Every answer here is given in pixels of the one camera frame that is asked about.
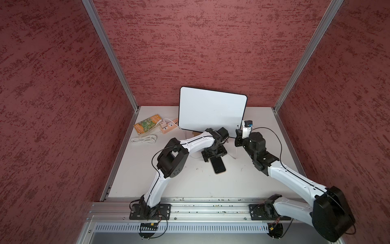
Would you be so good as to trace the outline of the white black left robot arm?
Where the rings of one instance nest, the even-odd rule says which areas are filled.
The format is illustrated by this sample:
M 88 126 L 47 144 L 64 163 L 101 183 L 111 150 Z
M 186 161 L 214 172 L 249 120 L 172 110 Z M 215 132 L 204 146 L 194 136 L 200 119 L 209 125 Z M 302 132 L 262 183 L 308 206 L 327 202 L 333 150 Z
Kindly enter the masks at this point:
M 179 141 L 171 139 L 165 148 L 158 151 L 153 157 L 157 158 L 154 166 L 156 176 L 150 189 L 140 199 L 130 203 L 130 220 L 168 220 L 171 205 L 161 203 L 162 194 L 170 180 L 179 175 L 185 163 L 193 153 L 201 152 L 203 160 L 210 162 L 216 174 L 226 171 L 222 157 L 227 154 L 224 144 L 229 138 L 227 129 L 215 131 L 206 129 L 202 134 L 191 139 Z

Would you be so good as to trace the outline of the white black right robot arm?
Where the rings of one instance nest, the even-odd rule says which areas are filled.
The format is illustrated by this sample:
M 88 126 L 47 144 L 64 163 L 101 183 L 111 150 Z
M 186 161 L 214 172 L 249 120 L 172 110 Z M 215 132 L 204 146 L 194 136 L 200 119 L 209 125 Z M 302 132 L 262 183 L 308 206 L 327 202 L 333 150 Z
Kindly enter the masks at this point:
M 305 202 L 274 194 L 265 201 L 268 216 L 289 217 L 312 226 L 329 242 L 336 242 L 350 228 L 355 218 L 344 193 L 337 187 L 318 184 L 287 167 L 266 149 L 266 141 L 259 132 L 236 130 L 236 147 L 243 147 L 255 168 L 293 190 Z

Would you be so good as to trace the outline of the black phone pink case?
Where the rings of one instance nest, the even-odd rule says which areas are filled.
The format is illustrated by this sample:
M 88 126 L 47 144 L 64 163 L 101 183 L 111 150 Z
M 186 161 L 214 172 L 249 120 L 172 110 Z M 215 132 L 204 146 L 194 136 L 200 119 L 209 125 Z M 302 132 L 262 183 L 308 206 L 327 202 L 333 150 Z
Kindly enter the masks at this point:
M 215 174 L 226 172 L 226 168 L 221 157 L 211 158 L 210 161 Z

